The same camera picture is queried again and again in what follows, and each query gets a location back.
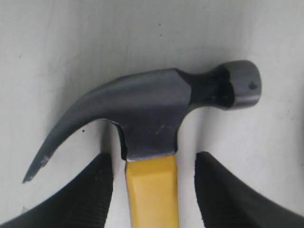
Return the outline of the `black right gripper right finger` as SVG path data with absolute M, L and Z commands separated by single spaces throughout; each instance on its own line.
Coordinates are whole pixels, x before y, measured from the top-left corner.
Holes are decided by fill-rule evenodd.
M 194 176 L 207 228 L 302 228 L 304 218 L 259 194 L 208 152 L 199 152 Z

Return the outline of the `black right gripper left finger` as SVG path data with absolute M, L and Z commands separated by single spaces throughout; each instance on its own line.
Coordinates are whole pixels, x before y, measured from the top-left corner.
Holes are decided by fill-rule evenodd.
M 112 193 L 112 158 L 100 153 L 56 194 L 1 227 L 103 228 Z

